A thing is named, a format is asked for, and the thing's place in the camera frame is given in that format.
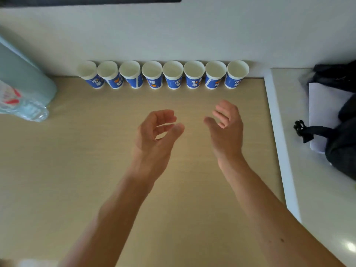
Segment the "black panel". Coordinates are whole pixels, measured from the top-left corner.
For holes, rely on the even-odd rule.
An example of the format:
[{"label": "black panel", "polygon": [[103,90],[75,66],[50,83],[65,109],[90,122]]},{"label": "black panel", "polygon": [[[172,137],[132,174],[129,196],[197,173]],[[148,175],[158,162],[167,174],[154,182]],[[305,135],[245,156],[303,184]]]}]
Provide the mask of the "black panel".
[{"label": "black panel", "polygon": [[0,7],[76,6],[88,4],[179,3],[182,0],[0,0]]}]

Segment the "person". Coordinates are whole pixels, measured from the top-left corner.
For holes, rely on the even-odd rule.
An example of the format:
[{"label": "person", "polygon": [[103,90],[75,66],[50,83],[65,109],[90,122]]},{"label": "person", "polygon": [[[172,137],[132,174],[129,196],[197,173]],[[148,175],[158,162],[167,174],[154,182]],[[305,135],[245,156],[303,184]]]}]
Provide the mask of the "person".
[{"label": "person", "polygon": [[[226,100],[204,123],[218,165],[245,211],[271,266],[344,266],[284,207],[242,154],[243,122],[238,108]],[[141,204],[168,165],[184,125],[173,110],[151,112],[138,127],[131,165],[60,267],[115,266]],[[161,138],[156,137],[164,132]]]}]

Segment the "white wall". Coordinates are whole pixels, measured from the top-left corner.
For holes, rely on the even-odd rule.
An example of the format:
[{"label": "white wall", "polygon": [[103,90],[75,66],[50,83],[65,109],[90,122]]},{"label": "white wall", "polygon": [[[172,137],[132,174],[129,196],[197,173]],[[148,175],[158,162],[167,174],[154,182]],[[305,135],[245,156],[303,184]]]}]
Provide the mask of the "white wall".
[{"label": "white wall", "polygon": [[0,33],[46,72],[82,60],[251,61],[313,67],[356,58],[356,0],[182,0],[0,9]]}]

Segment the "light wood tabletop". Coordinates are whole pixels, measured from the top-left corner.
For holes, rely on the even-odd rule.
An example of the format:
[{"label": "light wood tabletop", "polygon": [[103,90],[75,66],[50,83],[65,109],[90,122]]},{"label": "light wood tabletop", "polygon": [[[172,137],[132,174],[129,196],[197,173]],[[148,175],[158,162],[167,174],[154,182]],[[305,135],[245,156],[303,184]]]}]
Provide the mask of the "light wood tabletop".
[{"label": "light wood tabletop", "polygon": [[202,122],[221,99],[236,104],[246,160],[284,201],[263,79],[235,90],[94,90],[79,78],[54,80],[46,121],[0,115],[0,258],[62,258],[123,175],[137,126],[150,111],[171,108],[185,132],[118,266],[267,266]]}]

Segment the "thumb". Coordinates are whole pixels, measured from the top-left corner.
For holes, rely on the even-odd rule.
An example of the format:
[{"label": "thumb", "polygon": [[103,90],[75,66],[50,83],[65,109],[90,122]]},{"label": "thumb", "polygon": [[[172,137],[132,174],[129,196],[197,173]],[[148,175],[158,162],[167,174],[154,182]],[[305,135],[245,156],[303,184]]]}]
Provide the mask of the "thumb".
[{"label": "thumb", "polygon": [[184,125],[182,123],[176,124],[163,137],[162,143],[164,145],[169,146],[170,148],[173,148],[174,143],[180,137],[180,135],[183,134],[183,132],[184,132]]},{"label": "thumb", "polygon": [[211,117],[205,117],[204,124],[209,128],[211,134],[220,128],[215,119]]}]

